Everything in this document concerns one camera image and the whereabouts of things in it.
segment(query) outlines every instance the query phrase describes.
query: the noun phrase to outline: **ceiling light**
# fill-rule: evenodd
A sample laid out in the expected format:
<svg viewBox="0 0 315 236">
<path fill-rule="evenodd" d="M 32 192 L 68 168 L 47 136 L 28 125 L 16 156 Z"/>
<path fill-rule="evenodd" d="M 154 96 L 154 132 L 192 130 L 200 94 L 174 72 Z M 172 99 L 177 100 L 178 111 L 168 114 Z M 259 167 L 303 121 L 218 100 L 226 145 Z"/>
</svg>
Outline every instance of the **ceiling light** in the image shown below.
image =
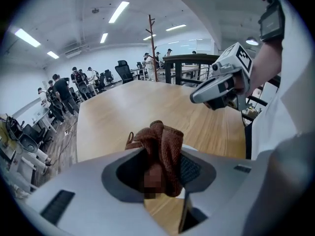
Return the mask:
<svg viewBox="0 0 315 236">
<path fill-rule="evenodd" d="M 37 47 L 40 45 L 36 39 L 32 38 L 30 35 L 28 35 L 23 29 L 19 29 L 16 33 L 14 33 L 19 38 L 23 39 L 25 42 L 28 42 L 30 45 L 33 45 L 34 47 Z"/>
<path fill-rule="evenodd" d="M 114 12 L 113 16 L 109 20 L 109 23 L 112 24 L 116 21 L 116 19 L 119 17 L 119 15 L 122 13 L 122 11 L 128 6 L 129 2 L 122 2 L 116 11 Z"/>
<path fill-rule="evenodd" d="M 102 39 L 100 40 L 100 43 L 104 43 L 105 42 L 105 39 L 107 37 L 108 33 L 104 33 L 103 36 L 102 36 Z"/>
<path fill-rule="evenodd" d="M 175 29 L 178 29 L 178 28 L 181 28 L 181 27 L 185 27 L 185 26 L 186 26 L 186 25 L 175 26 L 175 27 L 166 29 L 166 31 L 175 30 Z"/>
<path fill-rule="evenodd" d="M 48 52 L 47 54 L 48 54 L 49 56 L 53 57 L 54 59 L 58 59 L 58 58 L 59 58 L 59 56 L 56 55 L 56 54 L 54 54 L 53 52 Z"/>
<path fill-rule="evenodd" d="M 258 41 L 254 37 L 249 37 L 246 40 L 246 43 L 248 43 L 249 45 L 258 45 Z"/>
<path fill-rule="evenodd" d="M 143 40 L 148 40 L 150 38 L 151 38 L 151 36 L 148 36 L 148 37 L 144 38 Z"/>
</svg>

